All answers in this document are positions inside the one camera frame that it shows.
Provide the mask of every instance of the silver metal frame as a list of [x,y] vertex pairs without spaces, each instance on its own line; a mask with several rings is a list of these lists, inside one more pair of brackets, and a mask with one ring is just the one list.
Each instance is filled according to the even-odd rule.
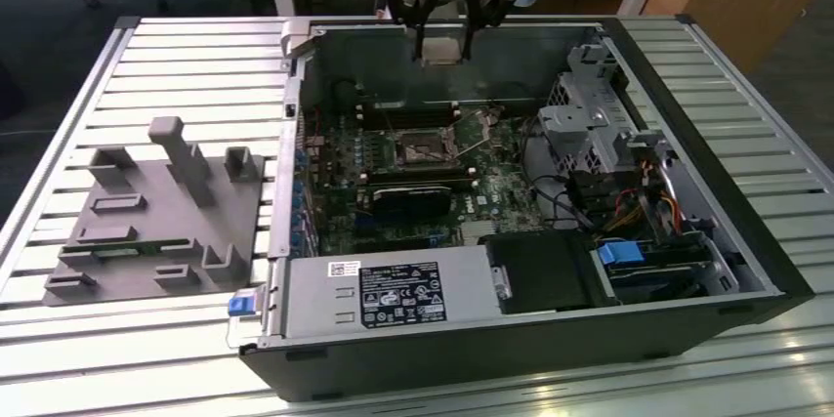
[[2,291],[14,267],[14,263],[6,262],[6,260],[16,260],[24,249],[26,244],[24,233],[32,230],[54,187],[54,180],[58,176],[58,172],[54,170],[61,168],[60,163],[66,160],[68,149],[74,146],[74,131],[93,109],[88,104],[94,103],[102,93],[106,78],[113,72],[132,34],[130,29],[114,29],[110,33],[106,43],[104,43],[104,49],[92,65],[89,76],[66,111],[66,117],[40,158],[40,163],[37,163],[2,230],[0,230],[0,291]]

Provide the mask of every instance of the floor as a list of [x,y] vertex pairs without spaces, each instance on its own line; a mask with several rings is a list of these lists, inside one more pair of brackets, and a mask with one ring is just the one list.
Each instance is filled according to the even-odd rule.
[[[297,0],[323,14],[321,0]],[[340,3],[340,13],[372,0]],[[168,0],[172,17],[268,15],[268,0]],[[0,225],[81,87],[116,18],[158,16],[154,0],[0,0],[0,63],[26,96],[25,108],[0,120]],[[814,0],[750,79],[811,148],[834,166],[834,0]],[[4,106],[0,85],[0,106]]]

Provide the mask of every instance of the side panel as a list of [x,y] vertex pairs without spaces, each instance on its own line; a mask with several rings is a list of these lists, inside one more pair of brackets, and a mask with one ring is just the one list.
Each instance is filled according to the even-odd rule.
[[776,303],[764,299],[313,348],[242,348],[241,359],[286,401],[365,395],[676,355]]

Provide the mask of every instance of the red wire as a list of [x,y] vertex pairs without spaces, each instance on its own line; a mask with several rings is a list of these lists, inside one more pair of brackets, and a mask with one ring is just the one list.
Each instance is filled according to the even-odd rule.
[[636,191],[636,189],[633,189],[633,188],[625,189],[616,196],[616,199],[613,200],[613,215],[619,214],[619,212],[620,212],[620,201],[623,200],[623,195],[625,195],[625,194],[628,194],[629,192],[633,192],[633,191]]

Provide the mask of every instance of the metal bracket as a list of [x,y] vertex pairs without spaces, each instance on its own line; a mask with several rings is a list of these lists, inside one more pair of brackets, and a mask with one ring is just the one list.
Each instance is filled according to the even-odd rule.
[[312,39],[324,34],[323,30],[309,29],[309,19],[292,18],[281,28],[281,51],[285,59],[296,59],[312,49]]

